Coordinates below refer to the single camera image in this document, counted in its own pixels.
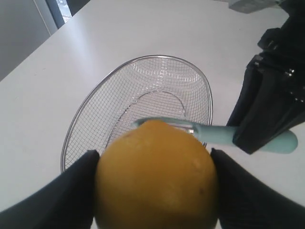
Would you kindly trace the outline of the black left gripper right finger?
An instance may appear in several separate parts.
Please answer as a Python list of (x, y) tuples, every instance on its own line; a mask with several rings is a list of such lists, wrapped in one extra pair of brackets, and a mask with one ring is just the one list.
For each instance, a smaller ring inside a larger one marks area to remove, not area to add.
[(286, 198), (230, 158), (212, 149), (219, 180), (219, 221), (223, 229), (303, 229), (305, 208)]

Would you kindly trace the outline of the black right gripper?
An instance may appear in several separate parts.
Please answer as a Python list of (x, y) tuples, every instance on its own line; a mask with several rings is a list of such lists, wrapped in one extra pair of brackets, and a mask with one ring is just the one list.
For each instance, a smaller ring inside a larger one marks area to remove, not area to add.
[(289, 17), (258, 42), (263, 51), (248, 63), (227, 122), (237, 127), (233, 143), (248, 154), (305, 121), (305, 2), (278, 5)]

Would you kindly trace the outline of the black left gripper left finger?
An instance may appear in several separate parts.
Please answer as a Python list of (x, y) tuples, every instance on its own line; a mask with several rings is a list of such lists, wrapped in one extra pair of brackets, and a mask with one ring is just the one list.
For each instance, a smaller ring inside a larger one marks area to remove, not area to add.
[(89, 229), (94, 177), (100, 155), (87, 151), (65, 172), (25, 200), (0, 213), (2, 229)]

